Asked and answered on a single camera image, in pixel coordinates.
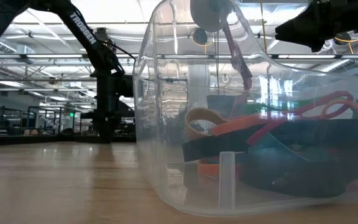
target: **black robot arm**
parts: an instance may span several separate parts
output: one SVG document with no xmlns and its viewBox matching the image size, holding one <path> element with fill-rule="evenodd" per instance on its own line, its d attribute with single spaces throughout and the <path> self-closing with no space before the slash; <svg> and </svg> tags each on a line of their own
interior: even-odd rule
<svg viewBox="0 0 358 224">
<path fill-rule="evenodd" d="M 0 0 L 0 37 L 14 18 L 28 8 L 57 14 L 86 49 L 95 69 L 91 77 L 97 79 L 98 87 L 98 107 L 93 121 L 100 136 L 109 141 L 111 124 L 121 118 L 117 111 L 119 97 L 133 97 L 132 77 L 125 75 L 116 54 L 96 38 L 81 12 L 69 0 Z"/>
</svg>

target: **wooden table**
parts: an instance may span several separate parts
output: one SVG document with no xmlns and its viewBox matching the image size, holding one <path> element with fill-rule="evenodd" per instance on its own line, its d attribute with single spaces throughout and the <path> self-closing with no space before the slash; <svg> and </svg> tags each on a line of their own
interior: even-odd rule
<svg viewBox="0 0 358 224">
<path fill-rule="evenodd" d="M 240 218 L 188 215 L 137 170 L 134 144 L 0 147 L 0 223 L 358 223 L 358 204 Z"/>
</svg>

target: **ceiling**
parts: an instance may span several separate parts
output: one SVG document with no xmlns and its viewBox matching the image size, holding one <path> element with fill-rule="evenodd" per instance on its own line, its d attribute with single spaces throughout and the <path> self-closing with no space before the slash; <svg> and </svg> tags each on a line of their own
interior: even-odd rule
<svg viewBox="0 0 358 224">
<path fill-rule="evenodd" d="M 153 10 L 160 0 L 71 0 L 72 3 L 81 11 L 88 25 L 92 28 L 105 27 L 108 35 L 114 39 L 116 44 L 128 52 L 137 54 L 144 37 L 148 21 Z M 248 19 L 251 29 L 255 35 L 262 34 L 262 14 L 260 11 L 259 0 L 237 1 L 242 13 Z M 268 54 L 311 54 L 308 47 L 291 44 L 288 42 L 276 41 L 273 37 L 276 26 L 296 17 L 307 6 L 307 0 L 264 0 L 263 12 L 265 20 L 265 35 L 267 37 Z M 354 40 L 358 40 L 358 34 L 351 34 Z M 261 45 L 264 44 L 263 38 L 258 39 Z M 68 28 L 62 23 L 60 18 L 49 12 L 40 12 L 29 9 L 14 19 L 7 31 L 0 39 L 0 44 L 18 49 L 19 46 L 27 46 L 35 54 L 85 54 L 81 44 L 75 39 Z M 358 54 L 358 41 L 352 45 L 352 50 Z M 351 50 L 347 45 L 335 45 L 332 41 L 327 41 L 319 54 L 350 54 Z M 124 69 L 130 73 L 133 61 L 120 59 Z M 36 82 L 27 82 L 26 86 L 32 88 L 67 88 L 74 82 L 60 82 L 49 84 L 40 82 L 40 79 L 55 77 L 58 79 L 82 79 L 81 88 L 95 92 L 96 82 L 89 79 L 89 74 L 93 68 L 89 66 L 86 59 L 78 60 L 49 60 L 47 58 L 37 58 L 31 65 L 20 63 L 17 60 L 0 59 L 1 75 L 8 78 L 29 78 L 36 79 Z M 301 68 L 319 68 L 320 62 L 300 63 L 287 62 L 288 65 Z M 84 101 L 84 96 L 79 97 L 74 93 L 65 93 L 65 97 Z"/>
</svg>

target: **clear plastic bin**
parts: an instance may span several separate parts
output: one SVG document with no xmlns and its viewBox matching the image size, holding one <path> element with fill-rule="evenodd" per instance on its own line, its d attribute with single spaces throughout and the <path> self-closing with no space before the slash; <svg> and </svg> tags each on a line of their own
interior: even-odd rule
<svg viewBox="0 0 358 224">
<path fill-rule="evenodd" d="M 358 201 L 358 77 L 274 62 L 233 1 L 161 2 L 134 88 L 140 170 L 169 205 L 222 217 Z"/>
</svg>

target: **wooden tabletop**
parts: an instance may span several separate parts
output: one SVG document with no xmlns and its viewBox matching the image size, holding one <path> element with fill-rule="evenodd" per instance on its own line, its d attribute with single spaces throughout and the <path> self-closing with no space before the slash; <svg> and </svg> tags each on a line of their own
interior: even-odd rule
<svg viewBox="0 0 358 224">
<path fill-rule="evenodd" d="M 135 144 L 0 146 L 0 223 L 358 223 L 358 204 L 239 218 L 185 214 L 137 169 Z"/>
</svg>

